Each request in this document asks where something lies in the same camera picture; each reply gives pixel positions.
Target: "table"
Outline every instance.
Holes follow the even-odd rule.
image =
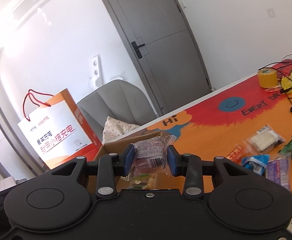
[[[268,124],[286,140],[270,152],[276,155],[292,136],[290,107],[286,95],[266,92],[253,74],[118,139],[164,130],[177,137],[174,146],[180,154],[191,153],[212,161],[215,156],[227,156],[236,144],[244,146],[245,138]],[[290,184],[292,189],[292,162]],[[213,190],[210,178],[204,178],[204,189]]]

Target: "gray chair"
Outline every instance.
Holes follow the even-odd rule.
[[[138,125],[156,119],[145,94],[122,80],[114,80],[98,88],[80,100],[77,106],[100,140],[108,116]]]

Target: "purple snack package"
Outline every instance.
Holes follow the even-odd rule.
[[[291,153],[278,155],[272,157],[267,164],[267,178],[287,190],[290,188],[289,167],[290,167]]]

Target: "shopping bag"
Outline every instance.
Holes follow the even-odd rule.
[[[52,98],[41,102],[34,93]],[[27,98],[39,106],[29,115],[24,109]],[[25,118],[18,126],[51,169],[77,156],[92,161],[102,146],[67,89],[55,96],[29,90],[23,110]]]

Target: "door handle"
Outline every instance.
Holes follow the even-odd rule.
[[[135,53],[136,53],[138,59],[141,59],[143,56],[141,55],[139,48],[145,46],[145,44],[141,44],[141,45],[138,45],[138,46],[137,46],[136,42],[133,41],[133,42],[131,43],[131,45],[132,45],[132,47],[134,48],[134,51],[135,51]]]

